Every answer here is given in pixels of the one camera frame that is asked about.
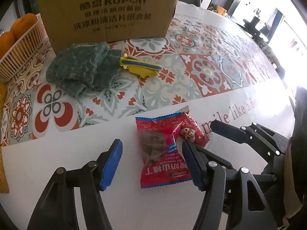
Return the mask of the small red snack packet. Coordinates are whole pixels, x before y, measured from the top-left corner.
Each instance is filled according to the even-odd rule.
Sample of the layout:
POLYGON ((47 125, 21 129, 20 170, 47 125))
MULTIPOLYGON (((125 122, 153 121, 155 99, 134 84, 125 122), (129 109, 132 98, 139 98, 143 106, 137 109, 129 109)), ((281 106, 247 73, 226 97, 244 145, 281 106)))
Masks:
POLYGON ((201 130, 196 121, 189 115, 189 111, 189 106, 185 106, 179 110, 183 117, 180 134, 186 140, 191 140, 192 143, 204 148, 210 141, 210 138, 201 130))

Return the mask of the large red snack packet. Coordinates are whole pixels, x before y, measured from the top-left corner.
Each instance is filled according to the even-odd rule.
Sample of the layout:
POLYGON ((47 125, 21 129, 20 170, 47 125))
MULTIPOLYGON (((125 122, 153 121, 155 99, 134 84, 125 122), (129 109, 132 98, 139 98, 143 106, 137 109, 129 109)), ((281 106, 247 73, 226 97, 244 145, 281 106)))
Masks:
POLYGON ((152 188, 191 180, 176 140, 183 124, 183 113, 148 118, 136 117, 139 146, 144 166, 141 188, 152 188))

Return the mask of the yellow blue clip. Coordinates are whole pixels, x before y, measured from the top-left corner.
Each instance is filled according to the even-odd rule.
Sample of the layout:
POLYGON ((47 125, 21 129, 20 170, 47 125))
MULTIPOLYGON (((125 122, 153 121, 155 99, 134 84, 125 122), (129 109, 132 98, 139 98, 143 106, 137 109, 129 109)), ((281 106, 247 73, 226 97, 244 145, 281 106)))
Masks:
POLYGON ((143 61, 124 53, 119 60, 119 65, 130 73, 140 78, 154 77, 162 70, 162 66, 151 62, 143 61))

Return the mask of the green fuzzy cloth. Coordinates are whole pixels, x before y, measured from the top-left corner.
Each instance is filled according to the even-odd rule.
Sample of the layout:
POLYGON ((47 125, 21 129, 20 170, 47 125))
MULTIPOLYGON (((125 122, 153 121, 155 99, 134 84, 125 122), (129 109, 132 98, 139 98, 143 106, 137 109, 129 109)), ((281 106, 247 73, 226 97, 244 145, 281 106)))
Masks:
POLYGON ((56 54, 46 79, 75 99, 88 91, 108 89, 120 72, 122 53, 105 42, 72 44, 56 54))

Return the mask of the white wicker fruit basket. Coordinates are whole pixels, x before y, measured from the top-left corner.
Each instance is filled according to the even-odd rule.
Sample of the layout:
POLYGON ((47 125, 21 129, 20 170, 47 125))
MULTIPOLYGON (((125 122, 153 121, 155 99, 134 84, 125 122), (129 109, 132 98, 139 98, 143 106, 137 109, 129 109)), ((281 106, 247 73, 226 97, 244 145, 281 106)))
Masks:
POLYGON ((1 58, 1 81, 3 83, 11 80, 47 39, 41 15, 37 14, 36 17, 36 24, 21 38, 16 39, 14 45, 1 58))

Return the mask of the orange fruit front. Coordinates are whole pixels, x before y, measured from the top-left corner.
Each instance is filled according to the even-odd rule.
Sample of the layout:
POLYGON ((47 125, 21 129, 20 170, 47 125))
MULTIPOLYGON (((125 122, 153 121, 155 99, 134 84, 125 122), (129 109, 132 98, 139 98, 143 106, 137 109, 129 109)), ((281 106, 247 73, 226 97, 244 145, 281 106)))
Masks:
POLYGON ((5 32, 0 37, 0 59, 7 53, 7 51, 16 42, 15 36, 10 32, 5 32))

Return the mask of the orange fruit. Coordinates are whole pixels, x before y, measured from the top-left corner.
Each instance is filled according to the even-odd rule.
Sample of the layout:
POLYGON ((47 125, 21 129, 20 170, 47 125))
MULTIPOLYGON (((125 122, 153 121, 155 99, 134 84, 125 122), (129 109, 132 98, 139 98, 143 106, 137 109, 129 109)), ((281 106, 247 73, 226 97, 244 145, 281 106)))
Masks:
POLYGON ((0 37, 0 59, 7 53, 7 51, 16 42, 15 36, 10 32, 5 32, 0 37))
POLYGON ((16 39, 21 38, 37 22, 37 17, 33 13, 25 14, 17 19, 10 28, 10 32, 16 39))

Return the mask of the orange fruit right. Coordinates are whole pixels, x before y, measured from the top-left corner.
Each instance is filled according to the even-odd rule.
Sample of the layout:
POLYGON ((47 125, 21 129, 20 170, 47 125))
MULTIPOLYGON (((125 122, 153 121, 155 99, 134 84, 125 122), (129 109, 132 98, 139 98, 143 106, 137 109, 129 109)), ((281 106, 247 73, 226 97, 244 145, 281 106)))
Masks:
POLYGON ((21 38, 37 22, 37 17, 33 13, 25 14, 17 19, 10 28, 10 32, 16 39, 21 38))

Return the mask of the brown cardboard box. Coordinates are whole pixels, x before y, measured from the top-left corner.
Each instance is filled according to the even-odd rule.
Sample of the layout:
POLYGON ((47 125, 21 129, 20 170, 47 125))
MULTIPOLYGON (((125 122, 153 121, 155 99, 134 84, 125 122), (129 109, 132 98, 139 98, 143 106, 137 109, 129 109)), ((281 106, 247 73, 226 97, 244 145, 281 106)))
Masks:
POLYGON ((55 52, 78 43, 164 37, 178 0, 37 0, 55 52))

